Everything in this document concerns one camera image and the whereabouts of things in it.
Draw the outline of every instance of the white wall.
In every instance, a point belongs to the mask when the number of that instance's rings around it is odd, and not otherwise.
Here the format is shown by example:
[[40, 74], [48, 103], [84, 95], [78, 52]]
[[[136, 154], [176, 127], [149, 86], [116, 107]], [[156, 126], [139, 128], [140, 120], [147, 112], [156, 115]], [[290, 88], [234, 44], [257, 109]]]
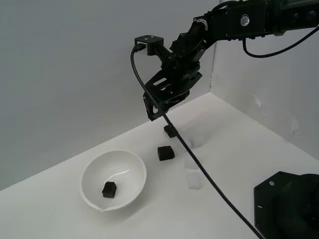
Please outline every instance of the white wall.
[[[165, 45], [216, 0], [0, 1], [0, 190], [146, 122], [134, 38]], [[209, 91], [213, 50], [194, 99]], [[148, 80], [160, 69], [140, 53]]]
[[[247, 40], [254, 54], [283, 49], [309, 29]], [[319, 159], [319, 33], [282, 55], [255, 59], [242, 42], [218, 42], [211, 92]]]

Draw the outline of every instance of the bowl rim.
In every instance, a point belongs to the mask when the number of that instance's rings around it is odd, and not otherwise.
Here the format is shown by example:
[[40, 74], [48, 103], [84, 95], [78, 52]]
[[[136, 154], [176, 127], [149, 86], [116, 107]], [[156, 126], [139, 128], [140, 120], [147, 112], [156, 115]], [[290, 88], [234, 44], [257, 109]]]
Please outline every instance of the bowl rim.
[[[83, 189], [82, 189], [82, 181], [83, 181], [83, 176], [84, 176], [84, 173], [86, 171], [86, 169], [89, 167], [89, 165], [95, 160], [97, 159], [98, 157], [102, 156], [103, 154], [106, 154], [106, 153], [110, 153], [110, 152], [115, 152], [115, 151], [122, 151], [122, 152], [126, 152], [126, 153], [130, 153], [132, 154], [142, 165], [142, 168], [143, 168], [143, 181], [142, 181], [142, 186], [140, 188], [140, 190], [130, 199], [128, 200], [127, 202], [123, 203], [123, 204], [120, 204], [120, 205], [117, 205], [117, 206], [113, 206], [113, 207], [109, 207], [109, 208], [106, 208], [106, 209], [103, 209], [101, 210], [100, 207], [96, 206], [94, 203], [92, 203], [90, 200], [88, 200], [83, 192]], [[92, 208], [95, 208], [97, 210], [99, 210], [100, 212], [104, 212], [104, 211], [111, 211], [111, 210], [115, 210], [115, 209], [118, 209], [118, 208], [122, 208], [128, 204], [130, 204], [132, 201], [135, 200], [135, 198], [141, 193], [142, 189], [144, 188], [145, 186], [145, 182], [146, 182], [146, 166], [145, 166], [145, 163], [144, 161], [141, 159], [141, 157], [139, 157], [138, 155], [136, 155], [135, 153], [131, 152], [131, 151], [128, 151], [126, 149], [113, 149], [113, 150], [108, 150], [108, 151], [105, 151], [101, 154], [99, 154], [97, 157], [95, 157], [94, 159], [92, 159], [88, 165], [84, 168], [82, 174], [81, 174], [81, 177], [80, 177], [80, 181], [79, 181], [79, 189], [80, 189], [80, 194], [81, 194], [81, 197], [82, 199], [84, 200], [84, 202], [86, 202], [89, 206], [91, 206]]]

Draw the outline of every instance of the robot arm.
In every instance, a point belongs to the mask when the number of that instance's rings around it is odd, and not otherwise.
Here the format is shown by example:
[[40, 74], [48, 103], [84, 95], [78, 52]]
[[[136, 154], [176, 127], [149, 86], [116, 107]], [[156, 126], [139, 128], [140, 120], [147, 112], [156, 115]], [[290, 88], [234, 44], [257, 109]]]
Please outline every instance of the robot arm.
[[[156, 55], [162, 62], [146, 87], [166, 113], [183, 101], [201, 78], [199, 60], [216, 41], [278, 36], [288, 30], [317, 27], [318, 14], [319, 0], [231, 0], [195, 17], [189, 31], [172, 43], [171, 52], [161, 37], [138, 37], [135, 45], [145, 44], [148, 55]], [[149, 119], [160, 117], [148, 95], [143, 97]]]

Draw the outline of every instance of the cable connector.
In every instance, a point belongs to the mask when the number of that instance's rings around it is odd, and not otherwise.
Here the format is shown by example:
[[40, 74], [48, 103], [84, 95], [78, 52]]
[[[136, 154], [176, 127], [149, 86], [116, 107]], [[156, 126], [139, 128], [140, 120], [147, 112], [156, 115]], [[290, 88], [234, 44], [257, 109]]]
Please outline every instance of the cable connector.
[[145, 48], [146, 48], [146, 45], [145, 45], [145, 44], [139, 43], [139, 44], [137, 44], [137, 45], [135, 45], [135, 46], [133, 47], [133, 51], [134, 51], [134, 52], [139, 52], [139, 51], [144, 50]]

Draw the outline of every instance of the white bowl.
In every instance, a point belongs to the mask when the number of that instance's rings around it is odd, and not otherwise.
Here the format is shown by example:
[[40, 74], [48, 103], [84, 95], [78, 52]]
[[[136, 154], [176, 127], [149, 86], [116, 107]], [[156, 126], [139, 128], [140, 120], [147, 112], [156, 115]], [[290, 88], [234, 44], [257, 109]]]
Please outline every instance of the white bowl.
[[[104, 184], [115, 182], [114, 198], [104, 198]], [[101, 212], [122, 208], [142, 191], [146, 181], [146, 167], [137, 155], [126, 150], [103, 153], [84, 170], [80, 179], [83, 200]]]

